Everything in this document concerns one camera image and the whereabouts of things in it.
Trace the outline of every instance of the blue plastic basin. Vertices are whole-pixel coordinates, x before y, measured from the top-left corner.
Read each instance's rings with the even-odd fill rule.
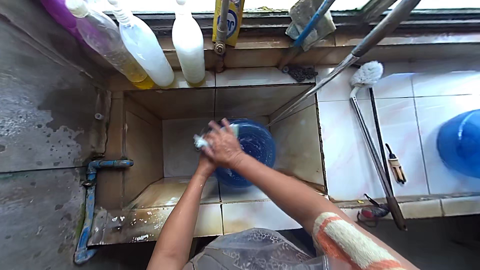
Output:
[[[272,168],[275,163],[275,142],[270,132],[261,124],[250,119],[229,120],[239,125],[238,139],[245,153]],[[231,169],[217,168],[215,177],[232,187],[248,187],[252,184]]]
[[[480,110],[464,112],[444,123],[437,149],[447,167],[480,178]]]

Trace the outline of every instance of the bottle cap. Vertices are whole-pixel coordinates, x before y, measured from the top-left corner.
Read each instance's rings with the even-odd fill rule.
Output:
[[[119,7],[118,0],[108,0],[108,2],[114,6],[114,9],[112,10],[112,12],[120,24],[126,24],[130,21],[130,17],[133,16],[131,11],[124,10],[121,7]]]
[[[84,0],[66,0],[65,6],[77,18],[83,18],[88,14],[88,7]]]

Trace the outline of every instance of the striped sleeve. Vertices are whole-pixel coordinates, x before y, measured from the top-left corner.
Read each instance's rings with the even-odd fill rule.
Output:
[[[327,256],[347,262],[354,270],[404,269],[386,249],[335,213],[322,213],[315,220],[313,241]]]

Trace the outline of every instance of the white bottle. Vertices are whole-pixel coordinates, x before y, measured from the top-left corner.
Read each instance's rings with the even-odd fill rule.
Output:
[[[158,85],[166,87],[173,82],[173,70],[163,53],[153,31],[131,11],[118,5],[118,0],[108,0],[114,6],[123,44]]]
[[[204,36],[185,1],[177,0],[172,42],[185,79],[197,84],[205,77]]]

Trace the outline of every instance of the moss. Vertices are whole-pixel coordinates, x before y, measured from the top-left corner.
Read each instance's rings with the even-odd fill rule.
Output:
[[[82,233],[85,221],[85,203],[80,206],[80,218],[78,219],[77,226],[75,227],[75,238],[78,239]]]

